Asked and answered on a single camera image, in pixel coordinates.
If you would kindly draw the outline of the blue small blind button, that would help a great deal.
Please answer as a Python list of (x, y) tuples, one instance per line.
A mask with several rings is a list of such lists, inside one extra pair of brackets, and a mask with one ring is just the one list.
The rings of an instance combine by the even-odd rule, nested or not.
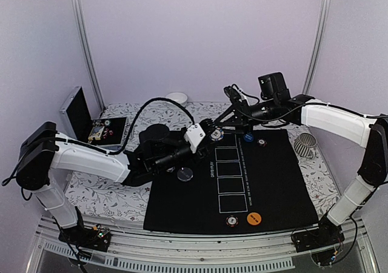
[(248, 143), (251, 143), (254, 141), (254, 136), (252, 133), (246, 133), (244, 136), (243, 136), (243, 139), (245, 142), (248, 142)]

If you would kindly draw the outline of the red white chips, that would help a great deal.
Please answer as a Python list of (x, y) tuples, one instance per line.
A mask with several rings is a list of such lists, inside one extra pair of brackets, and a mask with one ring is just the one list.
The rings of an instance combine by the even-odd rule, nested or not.
[(267, 146), (267, 141), (260, 138), (257, 140), (257, 144), (260, 146), (260, 147), (266, 147)]
[(238, 220), (238, 217), (234, 216), (234, 215), (229, 215), (227, 218), (226, 218), (226, 225), (228, 227), (236, 227), (237, 225), (239, 224), (239, 220)]

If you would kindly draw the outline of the black dealer button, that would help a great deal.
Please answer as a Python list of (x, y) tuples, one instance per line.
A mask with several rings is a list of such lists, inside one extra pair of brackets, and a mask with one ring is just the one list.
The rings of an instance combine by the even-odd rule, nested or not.
[(182, 167), (177, 171), (176, 175), (179, 181), (188, 182), (193, 178), (193, 171), (188, 167)]

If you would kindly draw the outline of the orange big blind button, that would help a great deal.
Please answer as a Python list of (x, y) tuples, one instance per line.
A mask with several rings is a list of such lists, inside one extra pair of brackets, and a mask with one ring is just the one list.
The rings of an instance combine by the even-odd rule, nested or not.
[(247, 215), (247, 222), (251, 226), (257, 226), (261, 224), (262, 222), (262, 217), (259, 213), (257, 212), (251, 212)]

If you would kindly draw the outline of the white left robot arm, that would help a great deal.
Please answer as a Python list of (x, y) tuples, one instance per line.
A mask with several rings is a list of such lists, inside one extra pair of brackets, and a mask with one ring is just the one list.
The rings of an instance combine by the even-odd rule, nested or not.
[(90, 232), (50, 175), (51, 170), (73, 170), (124, 186), (142, 186), (169, 169), (204, 157), (209, 136), (215, 129), (216, 124), (211, 119), (193, 122), (179, 131), (153, 124), (139, 133), (139, 146), (130, 152), (124, 146), (113, 151), (82, 143), (58, 132), (56, 124), (48, 121), (23, 142), (18, 163), (1, 184), (6, 186), (15, 180), (36, 196), (61, 228), (67, 229), (70, 239), (77, 245), (84, 245), (90, 240)]

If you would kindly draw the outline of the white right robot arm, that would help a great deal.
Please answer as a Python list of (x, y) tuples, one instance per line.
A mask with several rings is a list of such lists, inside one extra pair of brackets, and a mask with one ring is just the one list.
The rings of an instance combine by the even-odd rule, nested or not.
[(218, 127), (234, 127), (238, 133), (249, 133), (255, 125), (284, 120), (338, 135), (365, 150), (356, 178), (323, 216), (324, 221), (331, 223), (325, 223), (313, 234), (318, 246), (327, 246), (336, 238), (335, 226), (341, 225), (377, 188), (387, 183), (387, 115), (361, 114), (305, 94), (292, 97), (281, 72), (260, 76), (258, 82), (262, 102), (252, 106), (239, 88), (224, 88), (231, 105), (215, 120)]

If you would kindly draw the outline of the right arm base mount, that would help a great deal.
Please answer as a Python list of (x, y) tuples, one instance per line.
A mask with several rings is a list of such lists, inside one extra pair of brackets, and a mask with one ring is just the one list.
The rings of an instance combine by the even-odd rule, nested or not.
[(312, 261), (321, 268), (334, 264), (342, 252), (344, 240), (341, 227), (332, 228), (328, 225), (291, 233), (296, 251), (309, 251)]

